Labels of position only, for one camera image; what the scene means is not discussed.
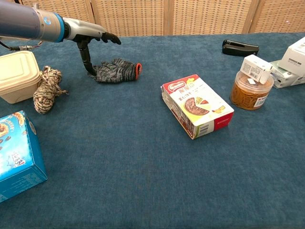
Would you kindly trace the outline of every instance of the clear plastic jar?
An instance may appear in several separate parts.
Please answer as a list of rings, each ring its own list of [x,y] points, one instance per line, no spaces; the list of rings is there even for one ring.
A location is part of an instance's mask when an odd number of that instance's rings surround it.
[[[259,109],[264,104],[273,84],[272,76],[269,76],[265,84],[261,84],[239,71],[231,92],[231,101],[245,110]]]

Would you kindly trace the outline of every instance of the black stapler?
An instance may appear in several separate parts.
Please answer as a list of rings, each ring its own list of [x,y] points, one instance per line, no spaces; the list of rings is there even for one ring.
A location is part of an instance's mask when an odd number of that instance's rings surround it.
[[[259,47],[257,45],[235,42],[230,40],[223,41],[223,53],[232,56],[257,55]]]

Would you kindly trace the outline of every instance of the blue cardboard box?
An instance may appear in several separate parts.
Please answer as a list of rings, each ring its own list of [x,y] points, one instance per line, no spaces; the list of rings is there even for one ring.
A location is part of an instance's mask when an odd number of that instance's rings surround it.
[[[47,179],[36,130],[25,112],[0,118],[0,202]]]

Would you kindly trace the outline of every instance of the gray knit glove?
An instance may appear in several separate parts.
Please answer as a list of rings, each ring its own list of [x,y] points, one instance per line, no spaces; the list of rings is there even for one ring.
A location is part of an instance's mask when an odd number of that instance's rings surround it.
[[[134,64],[122,59],[114,59],[111,63],[102,62],[101,65],[93,66],[96,76],[88,74],[100,83],[120,83],[123,81],[137,80],[142,71],[140,63]]]

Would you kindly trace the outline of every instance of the wicker screen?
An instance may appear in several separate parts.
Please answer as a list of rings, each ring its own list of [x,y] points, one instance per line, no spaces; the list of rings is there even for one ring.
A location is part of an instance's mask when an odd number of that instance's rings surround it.
[[[62,17],[94,22],[90,0],[22,0],[24,5],[39,4],[39,9],[56,12]]]
[[[164,0],[92,0],[97,24],[118,36],[163,35]]]
[[[305,0],[263,0],[250,32],[304,32]]]
[[[242,33],[251,0],[175,0],[173,34]]]

